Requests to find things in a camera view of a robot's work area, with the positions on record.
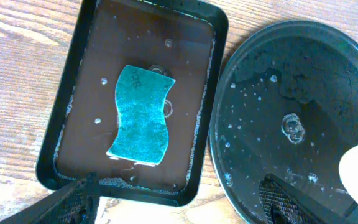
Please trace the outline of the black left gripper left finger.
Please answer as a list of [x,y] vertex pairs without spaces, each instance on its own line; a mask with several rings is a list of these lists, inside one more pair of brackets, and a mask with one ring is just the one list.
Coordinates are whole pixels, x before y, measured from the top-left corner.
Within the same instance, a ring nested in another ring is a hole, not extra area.
[[8,223],[94,224],[100,201],[99,180],[95,173],[74,180],[30,207],[7,217]]

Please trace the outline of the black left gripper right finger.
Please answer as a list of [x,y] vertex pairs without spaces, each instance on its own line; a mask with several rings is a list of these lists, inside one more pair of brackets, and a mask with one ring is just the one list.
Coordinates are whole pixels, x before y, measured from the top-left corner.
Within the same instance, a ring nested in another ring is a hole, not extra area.
[[271,173],[259,185],[259,200],[271,224],[349,224],[350,221]]

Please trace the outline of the green and yellow sponge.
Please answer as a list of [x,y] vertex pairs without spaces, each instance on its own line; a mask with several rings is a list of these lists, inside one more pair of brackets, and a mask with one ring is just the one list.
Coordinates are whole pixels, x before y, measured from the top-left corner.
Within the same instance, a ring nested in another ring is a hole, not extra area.
[[115,88],[119,126],[107,156],[152,166],[162,162],[169,142],[164,106],[174,84],[168,76],[124,67]]

